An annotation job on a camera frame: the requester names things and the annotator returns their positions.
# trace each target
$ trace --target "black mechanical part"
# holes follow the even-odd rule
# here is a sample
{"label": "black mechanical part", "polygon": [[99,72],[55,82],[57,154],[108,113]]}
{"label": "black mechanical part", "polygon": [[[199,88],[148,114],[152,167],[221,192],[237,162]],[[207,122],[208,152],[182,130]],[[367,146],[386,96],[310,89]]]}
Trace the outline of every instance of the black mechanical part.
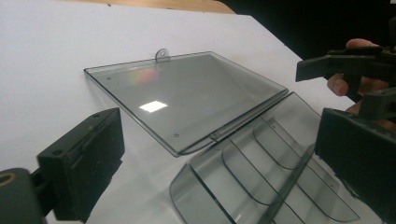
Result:
{"label": "black mechanical part", "polygon": [[396,86],[396,54],[393,48],[367,47],[344,50],[331,50],[329,54],[297,63],[296,81],[316,77],[329,79],[334,74],[344,74],[348,83],[346,94],[354,102],[362,100],[364,107],[359,115],[367,119],[389,119],[396,121],[396,113],[389,105],[396,104],[396,91],[386,89],[381,92],[358,94],[362,77],[380,79]]}
{"label": "black mechanical part", "polygon": [[121,165],[124,142],[118,108],[89,116],[37,155],[31,175],[0,173],[0,223],[42,224],[50,210],[59,220],[86,222]]}
{"label": "black mechanical part", "polygon": [[120,111],[110,109],[85,119],[38,154],[41,174],[58,199],[57,219],[87,221],[123,153]]}
{"label": "black mechanical part", "polygon": [[0,172],[0,223],[44,224],[35,186],[27,170]]}
{"label": "black mechanical part", "polygon": [[325,108],[315,152],[352,195],[396,223],[396,134],[367,119]]}

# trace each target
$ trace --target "white table surface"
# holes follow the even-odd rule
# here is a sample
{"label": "white table surface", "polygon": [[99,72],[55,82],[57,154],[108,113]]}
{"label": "white table surface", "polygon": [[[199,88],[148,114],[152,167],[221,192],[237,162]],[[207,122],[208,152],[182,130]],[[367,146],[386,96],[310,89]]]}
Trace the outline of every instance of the white table surface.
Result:
{"label": "white table surface", "polygon": [[[214,51],[296,91],[318,113],[345,109],[324,79],[295,83],[300,60],[249,16],[63,1],[0,2],[0,170],[33,172],[35,156],[89,115],[116,107],[87,67]],[[88,223],[181,223],[169,185],[174,158],[125,113],[126,151]],[[53,215],[49,223],[57,223]]]}

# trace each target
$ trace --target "clear acrylic sheet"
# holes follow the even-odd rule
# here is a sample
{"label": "clear acrylic sheet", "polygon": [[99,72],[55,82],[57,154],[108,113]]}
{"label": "clear acrylic sheet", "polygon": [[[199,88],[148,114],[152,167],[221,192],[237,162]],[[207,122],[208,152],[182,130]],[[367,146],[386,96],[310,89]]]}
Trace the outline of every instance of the clear acrylic sheet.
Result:
{"label": "clear acrylic sheet", "polygon": [[212,52],[85,72],[174,156],[214,144],[287,93]]}

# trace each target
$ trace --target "finger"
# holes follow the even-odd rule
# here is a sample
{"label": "finger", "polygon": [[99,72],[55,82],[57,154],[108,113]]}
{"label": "finger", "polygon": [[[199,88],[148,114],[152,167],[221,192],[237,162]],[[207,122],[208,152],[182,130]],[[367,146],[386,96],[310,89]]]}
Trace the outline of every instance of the finger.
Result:
{"label": "finger", "polygon": [[361,101],[357,102],[356,104],[354,104],[353,106],[348,108],[346,110],[346,112],[354,114],[354,115],[358,115],[360,109],[361,109]]}
{"label": "finger", "polygon": [[348,85],[343,80],[343,74],[335,74],[327,81],[327,87],[338,96],[344,96],[347,94]]}
{"label": "finger", "polygon": [[379,79],[363,77],[361,79],[361,85],[359,86],[358,94],[364,95],[366,92],[379,91],[379,90],[387,89],[388,87],[389,87],[388,82]]}
{"label": "finger", "polygon": [[348,49],[351,48],[357,48],[357,47],[377,47],[377,44],[374,44],[373,42],[365,39],[351,39],[348,42],[346,42],[346,47]]}

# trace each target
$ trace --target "hand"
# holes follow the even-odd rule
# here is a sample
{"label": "hand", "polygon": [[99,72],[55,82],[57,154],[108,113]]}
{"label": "hand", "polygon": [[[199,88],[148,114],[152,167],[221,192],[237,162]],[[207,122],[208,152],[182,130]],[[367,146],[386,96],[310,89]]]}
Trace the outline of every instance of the hand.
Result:
{"label": "hand", "polygon": [[[346,43],[347,48],[375,47],[375,46],[378,45],[365,39],[351,39]],[[335,74],[334,76],[329,78],[327,82],[327,86],[329,87],[329,89],[338,96],[345,96],[348,91],[348,85],[343,80],[343,78],[344,78],[343,74]],[[366,92],[383,90],[388,87],[389,84],[387,82],[384,82],[379,79],[363,77],[361,79],[361,85],[358,94],[364,95]],[[357,102],[355,105],[348,108],[346,112],[358,115],[360,108],[361,108],[361,101]],[[375,122],[378,125],[384,127],[385,129],[396,132],[396,124],[387,119],[376,120]]]}

